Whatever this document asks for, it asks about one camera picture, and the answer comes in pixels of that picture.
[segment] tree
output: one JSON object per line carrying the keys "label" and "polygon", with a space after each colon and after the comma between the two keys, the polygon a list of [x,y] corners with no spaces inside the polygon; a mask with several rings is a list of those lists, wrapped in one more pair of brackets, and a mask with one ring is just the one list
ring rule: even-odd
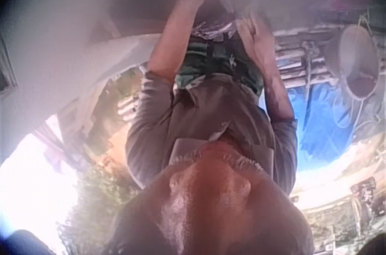
{"label": "tree", "polygon": [[138,191],[120,186],[97,165],[79,175],[77,189],[78,204],[58,226],[58,233],[68,254],[98,254],[108,240],[114,217]]}

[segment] gray shirt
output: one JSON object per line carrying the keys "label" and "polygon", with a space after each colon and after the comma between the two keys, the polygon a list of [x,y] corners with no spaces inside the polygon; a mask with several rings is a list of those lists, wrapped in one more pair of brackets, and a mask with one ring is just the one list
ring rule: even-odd
{"label": "gray shirt", "polygon": [[126,144],[128,168],[140,187],[148,185],[173,157],[227,132],[290,194],[297,167],[296,121],[270,122],[249,88],[228,75],[201,79],[195,87],[176,93],[150,72],[142,83]]}

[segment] man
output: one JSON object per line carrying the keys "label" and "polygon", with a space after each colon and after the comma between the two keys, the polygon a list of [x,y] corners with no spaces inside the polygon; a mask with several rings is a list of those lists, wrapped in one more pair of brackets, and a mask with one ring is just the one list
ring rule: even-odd
{"label": "man", "polygon": [[[118,215],[106,254],[312,254],[288,199],[296,121],[274,37],[251,12],[237,20],[241,39],[189,42],[202,2],[178,0],[148,62],[127,139],[143,191]],[[256,105],[262,82],[270,120]]]}

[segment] sky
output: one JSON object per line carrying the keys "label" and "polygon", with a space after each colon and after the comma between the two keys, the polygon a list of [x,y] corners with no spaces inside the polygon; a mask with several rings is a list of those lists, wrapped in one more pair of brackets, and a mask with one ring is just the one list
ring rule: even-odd
{"label": "sky", "polygon": [[0,232],[7,237],[24,229],[61,254],[57,222],[77,203],[76,174],[56,173],[43,153],[46,146],[27,135],[0,167]]}

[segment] hand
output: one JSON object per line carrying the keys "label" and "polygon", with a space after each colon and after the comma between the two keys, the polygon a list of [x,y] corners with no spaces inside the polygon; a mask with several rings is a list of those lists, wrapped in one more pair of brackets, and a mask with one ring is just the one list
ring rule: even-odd
{"label": "hand", "polygon": [[236,25],[242,43],[248,56],[257,64],[260,70],[276,66],[275,38],[272,35],[268,21],[264,21],[262,13],[251,8],[237,18]]}

